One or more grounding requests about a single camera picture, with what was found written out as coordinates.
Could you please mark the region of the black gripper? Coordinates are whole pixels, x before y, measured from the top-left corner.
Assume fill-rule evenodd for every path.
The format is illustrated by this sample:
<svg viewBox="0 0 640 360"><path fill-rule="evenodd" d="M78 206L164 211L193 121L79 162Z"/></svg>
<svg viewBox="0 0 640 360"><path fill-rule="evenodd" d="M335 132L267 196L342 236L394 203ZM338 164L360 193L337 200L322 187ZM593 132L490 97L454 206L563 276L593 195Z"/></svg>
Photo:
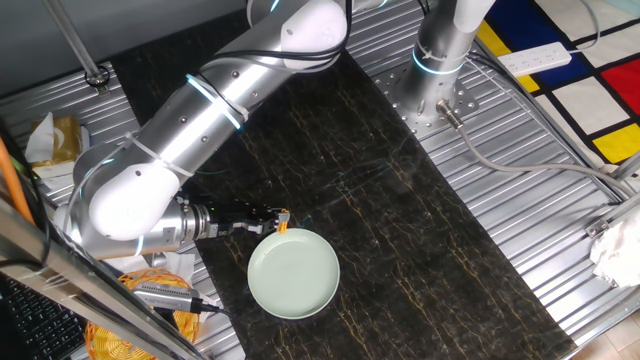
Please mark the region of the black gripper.
<svg viewBox="0 0 640 360"><path fill-rule="evenodd" d="M264 235L278 227L279 221L275 219L281 213L287 213L287 210L242 201L211 203L208 205L207 236L218 238L239 230Z"/></svg>

